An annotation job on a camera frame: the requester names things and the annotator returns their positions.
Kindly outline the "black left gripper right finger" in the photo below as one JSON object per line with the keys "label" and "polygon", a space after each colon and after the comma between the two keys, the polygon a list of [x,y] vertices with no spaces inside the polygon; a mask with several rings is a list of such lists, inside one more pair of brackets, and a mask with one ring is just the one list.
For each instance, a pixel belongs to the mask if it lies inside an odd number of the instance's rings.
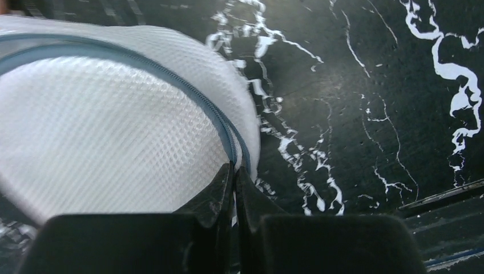
{"label": "black left gripper right finger", "polygon": [[291,215],[241,168],[235,177],[242,273],[425,273],[403,222],[386,215]]}

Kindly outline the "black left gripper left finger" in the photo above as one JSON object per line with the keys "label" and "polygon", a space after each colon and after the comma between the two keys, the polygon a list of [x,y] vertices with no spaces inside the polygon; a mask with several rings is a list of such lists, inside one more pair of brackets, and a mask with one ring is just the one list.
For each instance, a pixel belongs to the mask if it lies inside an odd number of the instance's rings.
{"label": "black left gripper left finger", "polygon": [[18,273],[228,273],[232,163],[172,213],[60,215],[40,229]]}

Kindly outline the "white blue-trimmed mesh laundry bag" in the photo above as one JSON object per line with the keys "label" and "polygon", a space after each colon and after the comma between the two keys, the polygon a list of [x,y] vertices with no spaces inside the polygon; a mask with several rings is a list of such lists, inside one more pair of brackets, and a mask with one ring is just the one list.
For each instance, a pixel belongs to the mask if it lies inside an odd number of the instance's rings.
{"label": "white blue-trimmed mesh laundry bag", "polygon": [[223,164],[257,178],[247,81],[157,26],[1,16],[1,193],[36,223],[173,212]]}

